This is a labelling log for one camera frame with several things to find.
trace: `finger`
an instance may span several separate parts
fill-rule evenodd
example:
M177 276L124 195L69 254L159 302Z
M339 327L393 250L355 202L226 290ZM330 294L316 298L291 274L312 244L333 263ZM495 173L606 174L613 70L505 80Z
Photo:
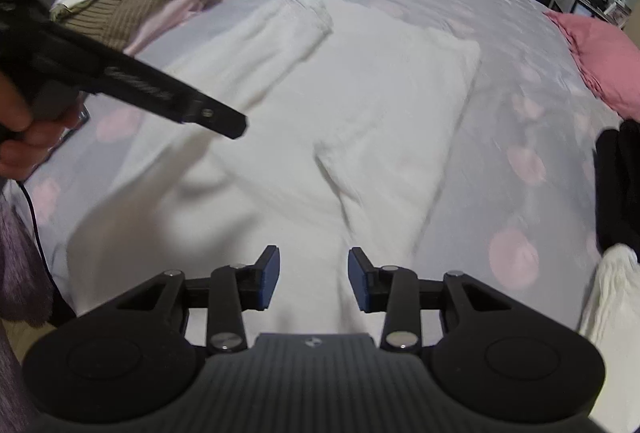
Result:
M82 102L80 99L75 104L69 106L66 112L58 119L58 122L63 124L65 128L72 129L78 126L80 122L80 111L82 110Z
M59 121L35 121L22 134L22 141L36 148L52 148L55 146L66 126Z
M0 162L16 168L30 168L42 162L49 150L36 148L17 140L5 140L0 145Z
M33 170L33 166L29 168L18 168L16 166L8 166L0 162L0 178L26 180L31 174L32 170Z
M31 110L11 80L0 72L0 124L21 132L31 124Z

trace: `purple fur garment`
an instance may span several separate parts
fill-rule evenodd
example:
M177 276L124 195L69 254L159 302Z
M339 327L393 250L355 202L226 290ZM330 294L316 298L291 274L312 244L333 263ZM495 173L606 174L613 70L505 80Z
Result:
M40 326L51 312L52 288L20 217L0 194L0 318ZM0 433L24 429L35 415L20 365L0 325Z

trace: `bed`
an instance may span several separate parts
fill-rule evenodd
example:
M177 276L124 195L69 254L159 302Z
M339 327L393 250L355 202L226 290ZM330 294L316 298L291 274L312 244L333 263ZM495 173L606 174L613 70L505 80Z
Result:
M267 1L224 0L138 58L164 68ZM408 264L432 279L463 270L576 328L600 258L593 143L618 117L584 85L545 7L534 0L347 1L476 40L481 49L444 182ZM86 106L90 122L27 184L44 252L71 298L66 243L117 177L147 117L104 97ZM18 191L12 196L28 222ZM437 316L423 314L432 342L440 335Z

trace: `bed sheet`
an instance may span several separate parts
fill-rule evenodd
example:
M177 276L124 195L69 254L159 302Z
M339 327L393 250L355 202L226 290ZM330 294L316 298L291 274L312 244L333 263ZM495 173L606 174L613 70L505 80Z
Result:
M138 57L162 68L266 1L224 0ZM600 258L593 142L618 117L584 85L564 39L542 15L545 7L534 0L347 1L481 47L444 184L415 249L418 275L438 279L460 269L576 327ZM87 106L91 122L28 182L63 292L66 239L106 193L146 117L100 96ZM426 340L437 339L437 316L425 322Z

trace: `pink cloth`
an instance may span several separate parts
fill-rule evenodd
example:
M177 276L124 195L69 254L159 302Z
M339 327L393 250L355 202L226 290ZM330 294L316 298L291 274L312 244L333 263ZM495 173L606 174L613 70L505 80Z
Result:
M135 33L124 54L135 56L169 29L186 22L204 9L222 0L172 0L145 20Z
M593 95L621 117L640 121L640 50L610 23L547 11L569 42L582 79Z

